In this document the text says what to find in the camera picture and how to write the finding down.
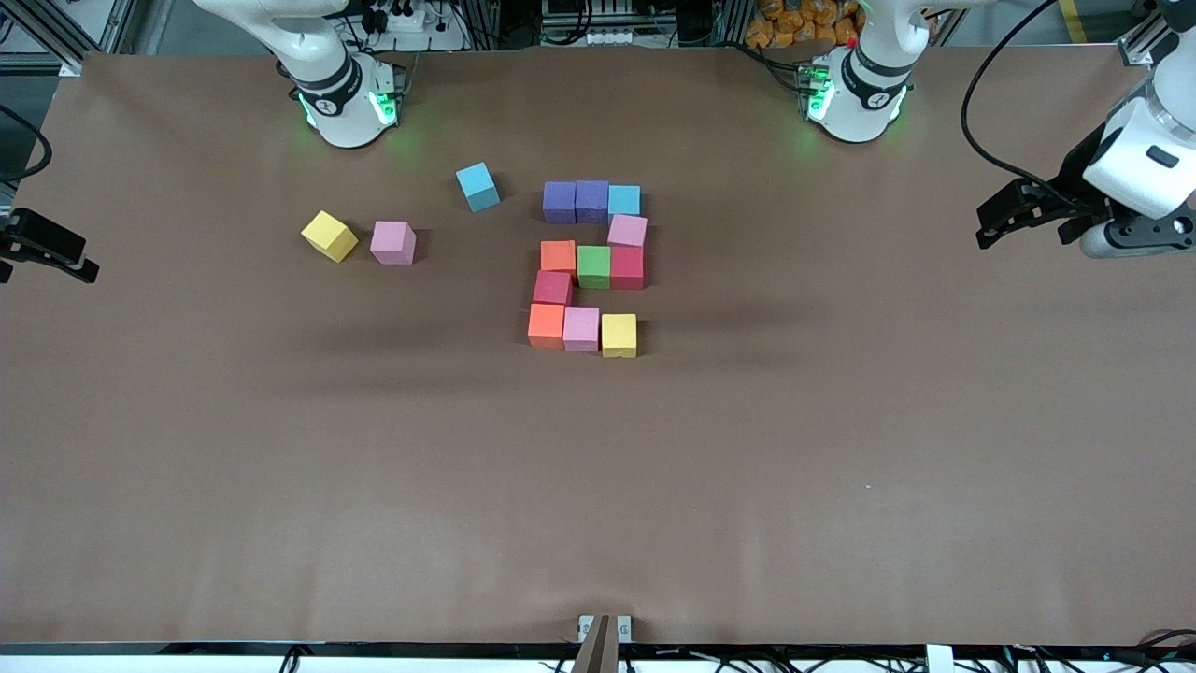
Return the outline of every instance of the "robotic arm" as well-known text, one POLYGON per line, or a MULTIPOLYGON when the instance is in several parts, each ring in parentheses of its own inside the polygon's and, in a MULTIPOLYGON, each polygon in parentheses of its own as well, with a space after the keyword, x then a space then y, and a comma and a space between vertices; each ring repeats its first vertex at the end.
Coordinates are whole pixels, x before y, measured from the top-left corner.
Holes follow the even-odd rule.
POLYGON ((832 136, 867 142, 901 114, 909 75, 930 42, 922 10, 964 10, 996 0, 861 0, 867 24, 854 48, 836 47, 813 60, 799 86, 803 114, 832 136))
POLYGON ((299 90, 307 123, 329 143, 360 147, 398 122, 395 66, 349 54, 323 17, 348 0, 195 0, 266 44, 299 90))
MULTIPOLYGON (((832 136, 867 142, 901 112, 907 81, 929 42, 921 11, 995 0, 865 0, 854 48, 837 47, 799 69, 803 114, 832 136)), ((1081 141, 1058 175, 1020 177, 978 209, 982 249, 1006 233, 1067 219, 1064 244, 1090 257, 1194 249, 1196 189, 1196 0, 1160 0, 1174 50, 1081 141)))
POLYGON ((1042 184, 1019 177, 976 214, 988 249, 1019 228, 1067 219, 1063 244, 1093 258, 1189 251, 1196 241, 1196 0, 1163 0, 1171 54, 1042 184))

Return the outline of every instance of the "red cube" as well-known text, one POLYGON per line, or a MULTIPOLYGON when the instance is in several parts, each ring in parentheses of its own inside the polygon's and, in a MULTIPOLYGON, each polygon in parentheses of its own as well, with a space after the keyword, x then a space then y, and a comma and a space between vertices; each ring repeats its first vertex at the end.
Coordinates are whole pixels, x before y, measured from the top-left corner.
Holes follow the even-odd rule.
POLYGON ((610 288, 643 289, 643 247, 610 249, 610 288))

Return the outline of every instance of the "wire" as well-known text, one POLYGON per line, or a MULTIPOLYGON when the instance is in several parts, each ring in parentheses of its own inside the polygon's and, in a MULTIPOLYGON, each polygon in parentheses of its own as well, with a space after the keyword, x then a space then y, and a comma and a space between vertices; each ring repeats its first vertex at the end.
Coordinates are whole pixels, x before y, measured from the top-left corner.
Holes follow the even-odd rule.
POLYGON ((4 31, 4 37, 0 37, 0 44, 4 44, 5 41, 8 39, 8 36, 12 35, 12 26, 17 25, 17 22, 12 20, 5 14, 0 14, 0 25, 4 24, 8 24, 8 29, 4 31))
POLYGON ((544 31, 543 29, 541 29, 541 39, 548 42, 549 44, 555 44, 557 47, 568 47, 569 44, 573 44, 576 41, 585 37, 586 33, 590 32, 590 24, 593 23, 593 20, 594 20, 593 0, 586 0, 585 5, 578 8, 578 25, 576 27, 573 29, 573 35, 570 35, 565 39, 553 39, 551 37, 543 35, 544 31), (585 26, 581 25, 582 20, 585 22, 585 26))
POLYGON ((287 654, 282 657, 282 666, 279 667, 279 673, 295 673, 295 671, 299 671, 300 655, 315 656, 315 653, 307 646, 291 646, 287 649, 287 654))
POLYGON ((1143 643, 1137 643, 1136 646, 1134 646, 1134 649, 1139 649, 1140 650, 1140 649, 1153 648, 1153 647, 1155 647, 1155 646, 1158 646, 1160 643, 1165 643, 1165 642, 1167 642, 1167 641, 1170 641, 1172 638, 1178 638, 1179 636, 1196 636, 1196 630, 1194 630, 1194 629, 1172 629, 1171 631, 1167 631, 1167 632, 1163 634, 1161 636, 1158 636, 1155 638, 1151 638, 1149 641, 1146 641, 1143 643))
POLYGON ((986 56, 984 61, 981 62, 980 68, 976 69, 976 74, 972 75, 971 84, 968 85, 968 91, 964 93, 963 105, 959 106, 959 128, 964 131, 964 137, 968 140, 968 143, 971 145, 971 148, 975 149, 976 153, 980 154, 981 158, 984 159, 986 161, 995 165, 999 169, 1006 170, 1008 172, 1012 172, 1013 175, 1029 179, 1030 182, 1037 184, 1043 191, 1050 194, 1055 198, 1058 198, 1060 201, 1062 201, 1063 203, 1066 203, 1067 206, 1069 206, 1070 208, 1073 208, 1079 213, 1090 213, 1091 210, 1088 208, 1085 208, 1079 203, 1076 203, 1075 201, 1073 201, 1072 198, 1068 198, 1067 196, 1061 194, 1057 189, 1048 184, 1045 179, 1038 177, 1037 175, 1023 167, 1015 166, 1008 161, 1003 161, 994 157, 988 149, 981 147, 980 142, 976 140, 976 136, 972 135, 971 128, 968 126, 968 109, 971 105, 972 93, 975 93, 976 85, 980 84, 981 78, 984 75, 984 72, 988 71, 988 67, 993 63, 993 60, 996 59, 996 55, 1000 54, 1001 50, 1005 49, 1005 47, 1019 32, 1021 32, 1021 29, 1030 25, 1030 22, 1035 20, 1035 18, 1037 18, 1038 14, 1046 11, 1048 7, 1050 7, 1057 1, 1058 0, 1044 0, 1041 5, 1031 10, 1030 13, 1026 14, 1025 18, 1023 18, 1020 22, 1018 22, 1018 25, 1013 26, 1013 29, 1009 30, 1009 32, 1007 32, 1005 37, 1002 37, 1001 41, 996 43, 996 47, 993 47, 993 50, 988 53, 988 56, 986 56))
POLYGON ((776 68, 776 66, 773 65, 773 61, 770 61, 770 60, 768 60, 768 59, 764 57, 764 50, 763 49, 759 50, 759 57, 763 59, 764 67, 768 68, 768 74, 773 75, 773 79, 775 79, 776 82, 780 84, 781 86, 783 86, 785 88, 787 88, 787 90, 789 90, 789 91, 792 91, 794 93, 803 93, 803 92, 812 92, 813 91, 813 88, 804 88, 801 86, 797 86, 794 84, 789 84, 788 81, 785 81, 785 78, 781 77, 781 73, 777 72, 777 68, 776 68))
POLYGON ((1035 648, 1035 650, 1041 651, 1041 653, 1045 654, 1046 656, 1049 656, 1049 657, 1058 661, 1060 663, 1062 663, 1063 666, 1066 666, 1068 669, 1070 669, 1072 673, 1085 673, 1085 671, 1082 668, 1080 668, 1079 666, 1072 663, 1070 661, 1063 659, 1062 656, 1055 656, 1054 654, 1050 653, 1050 650, 1048 650, 1044 647, 1037 647, 1037 648, 1035 648))
MULTIPOLYGON (((469 31, 469 38, 470 38, 470 42, 472 43, 472 50, 474 51, 478 51, 480 50, 477 48, 477 41, 478 41, 477 33, 478 32, 482 33, 482 37, 489 38, 490 41, 493 41, 495 43, 495 45, 498 45, 499 39, 496 37, 494 37, 493 35, 486 32, 484 30, 480 30, 480 29, 474 27, 472 25, 469 24, 469 22, 465 20, 465 17, 462 16, 460 10, 457 7, 456 2, 452 2, 450 0, 448 6, 452 7, 453 13, 457 14, 457 25, 460 27, 460 33, 465 35, 465 31, 466 30, 469 31)), ((482 43, 483 47, 488 45, 488 42, 486 39, 481 39, 480 42, 482 43)))
POLYGON ((50 164, 50 159, 54 158, 54 148, 50 147, 50 141, 47 140, 44 135, 42 135, 41 129, 29 123, 29 121, 26 121, 25 117, 14 112, 12 108, 8 108, 5 104, 0 104, 0 112, 4 112, 8 118, 17 122, 18 126, 25 127, 30 133, 33 134, 33 137, 36 137, 37 142, 42 146, 42 158, 38 159, 36 164, 33 164, 32 166, 25 169, 24 171, 17 175, 2 176, 0 177, 0 182, 16 182, 18 179, 24 179, 31 175, 42 172, 45 169, 45 166, 50 164))

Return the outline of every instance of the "foam cube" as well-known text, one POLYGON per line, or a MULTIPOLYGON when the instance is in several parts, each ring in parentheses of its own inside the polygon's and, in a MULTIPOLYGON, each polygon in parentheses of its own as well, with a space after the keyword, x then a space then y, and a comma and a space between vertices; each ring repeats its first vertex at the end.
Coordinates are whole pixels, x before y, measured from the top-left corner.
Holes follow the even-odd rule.
POLYGON ((313 247, 336 263, 341 263, 341 259, 358 244, 358 237, 349 231, 349 227, 324 210, 319 210, 307 226, 303 227, 301 233, 313 247))
POLYGON ((578 244, 573 240, 541 240, 539 269, 578 274, 578 244))
POLYGON ((635 349, 635 313, 603 313, 602 357, 634 359, 635 349))
POLYGON ((606 212, 615 215, 640 214, 640 188, 635 184, 611 184, 606 197, 606 212))
POLYGON ((642 247, 648 235, 648 218, 618 214, 610 219, 606 244, 642 247))
POLYGON ((415 263, 415 231, 405 221, 376 221, 370 251, 384 264, 415 263))
POLYGON ((643 289, 643 247, 610 249, 610 288, 643 289))
POLYGON ((579 179, 574 206, 578 224, 606 224, 610 183, 605 179, 579 179))
POLYGON ((536 271, 536 289, 531 300, 536 304, 569 305, 573 298, 573 275, 563 270, 536 271))
POLYGON ((593 306, 566 306, 565 350, 597 354, 599 322, 599 311, 593 306))
POLYGON ((565 348, 565 306, 532 304, 527 316, 527 343, 537 349, 565 348))
POLYGON ((544 183, 544 221, 549 224, 576 224, 574 209, 578 192, 575 182, 544 183))
POLYGON ((486 161, 457 171, 457 182, 465 192, 469 209, 475 213, 499 204, 499 188, 494 185, 494 178, 490 177, 486 161))
POLYGON ((578 245, 578 285, 588 289, 610 289, 610 247, 578 245))

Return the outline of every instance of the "light blue cube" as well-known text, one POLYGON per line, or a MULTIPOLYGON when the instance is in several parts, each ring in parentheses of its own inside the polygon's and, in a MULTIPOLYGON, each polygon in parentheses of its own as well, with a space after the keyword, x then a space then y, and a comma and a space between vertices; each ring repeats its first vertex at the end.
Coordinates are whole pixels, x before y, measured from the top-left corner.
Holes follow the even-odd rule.
POLYGON ((640 186, 637 184, 611 184, 606 198, 610 219, 615 215, 640 214, 640 186))
POLYGON ((457 171, 457 182, 460 183, 460 190, 465 192, 469 209, 475 213, 499 204, 499 188, 494 185, 494 178, 490 177, 486 161, 457 171))

